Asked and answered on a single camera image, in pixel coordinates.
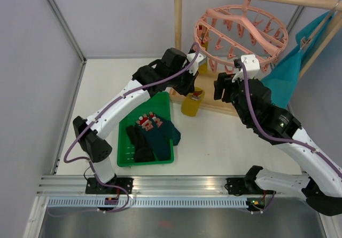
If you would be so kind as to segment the yellow sock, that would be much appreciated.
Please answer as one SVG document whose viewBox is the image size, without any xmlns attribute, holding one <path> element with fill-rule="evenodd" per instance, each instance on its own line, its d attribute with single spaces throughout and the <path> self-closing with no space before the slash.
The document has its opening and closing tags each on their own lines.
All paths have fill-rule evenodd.
<svg viewBox="0 0 342 238">
<path fill-rule="evenodd" d="M 202 25 L 198 26 L 198 36 L 200 38 L 200 45 L 205 48 L 205 50 L 208 49 L 208 41 L 205 40 L 205 33 L 204 28 Z M 208 67 L 207 67 L 207 58 L 204 56 L 204 62 L 199 66 L 199 73 L 205 74 L 207 73 Z"/>
<path fill-rule="evenodd" d="M 199 87 L 195 87 L 195 91 L 189 93 L 182 102 L 182 114 L 189 117 L 195 117 L 204 97 L 205 91 Z"/>
</svg>

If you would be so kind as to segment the pink round clip hanger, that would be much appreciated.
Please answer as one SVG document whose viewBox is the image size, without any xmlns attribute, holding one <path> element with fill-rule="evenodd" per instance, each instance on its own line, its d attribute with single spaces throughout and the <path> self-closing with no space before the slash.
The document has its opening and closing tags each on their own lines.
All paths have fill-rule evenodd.
<svg viewBox="0 0 342 238">
<path fill-rule="evenodd" d="M 247 54 L 255 55 L 263 73 L 278 62 L 288 44 L 288 32 L 277 17 L 251 6 L 251 1 L 208 8 L 197 21 L 194 39 L 206 58 L 201 73 L 222 68 L 231 74 L 233 60 Z"/>
</svg>

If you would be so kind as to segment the christmas pattern sock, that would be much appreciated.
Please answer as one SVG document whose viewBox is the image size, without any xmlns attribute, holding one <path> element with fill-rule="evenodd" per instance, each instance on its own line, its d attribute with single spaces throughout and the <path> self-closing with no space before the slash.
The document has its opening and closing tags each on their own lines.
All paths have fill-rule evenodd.
<svg viewBox="0 0 342 238">
<path fill-rule="evenodd" d="M 143 114 L 136 121 L 136 126 L 146 139 L 158 161 L 170 158 L 170 145 L 159 131 L 155 121 L 147 114 Z"/>
</svg>

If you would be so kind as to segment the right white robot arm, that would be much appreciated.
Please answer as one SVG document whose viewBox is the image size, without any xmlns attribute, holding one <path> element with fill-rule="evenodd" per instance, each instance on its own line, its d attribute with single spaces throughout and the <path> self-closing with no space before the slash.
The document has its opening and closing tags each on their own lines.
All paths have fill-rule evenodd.
<svg viewBox="0 0 342 238">
<path fill-rule="evenodd" d="M 341 167 L 319 149 L 288 110 L 271 102 L 269 88 L 257 79 L 234 81 L 232 75 L 220 73 L 214 81 L 214 99 L 231 103 L 248 129 L 304 170 L 298 175 L 283 174 L 254 165 L 244 177 L 247 191 L 283 193 L 304 200 L 323 215 L 341 214 Z"/>
</svg>

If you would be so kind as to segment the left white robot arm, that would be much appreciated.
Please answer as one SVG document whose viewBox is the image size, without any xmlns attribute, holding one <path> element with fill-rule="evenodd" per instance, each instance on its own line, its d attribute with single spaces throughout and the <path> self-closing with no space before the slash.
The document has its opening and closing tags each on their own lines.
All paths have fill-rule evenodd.
<svg viewBox="0 0 342 238">
<path fill-rule="evenodd" d="M 87 118 L 77 116 L 73 120 L 76 138 L 70 147 L 81 146 L 103 193 L 116 189 L 115 171 L 109 158 L 112 147 L 106 141 L 107 136 L 130 112 L 159 92 L 167 88 L 184 96 L 193 92 L 202 59 L 198 43 L 193 43 L 188 54 L 171 47 L 162 58 L 140 67 L 104 107 Z"/>
</svg>

